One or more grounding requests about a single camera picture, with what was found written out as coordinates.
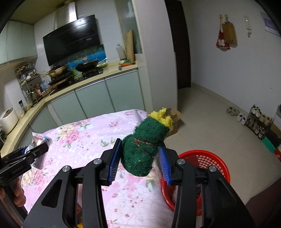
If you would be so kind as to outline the person's left hand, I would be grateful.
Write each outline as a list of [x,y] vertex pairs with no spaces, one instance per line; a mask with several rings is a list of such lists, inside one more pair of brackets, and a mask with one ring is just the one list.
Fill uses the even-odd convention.
[[[14,197],[14,203],[16,206],[18,207],[23,207],[24,204],[26,203],[26,197],[24,195],[24,190],[23,188],[21,187],[21,184],[20,184],[20,179],[19,177],[15,179],[15,186],[14,186],[14,194],[15,194],[15,197]],[[8,207],[8,204],[6,203],[5,201],[5,191],[4,189],[1,187],[0,188],[0,195],[1,195],[1,201],[3,203],[3,205],[7,208]]]

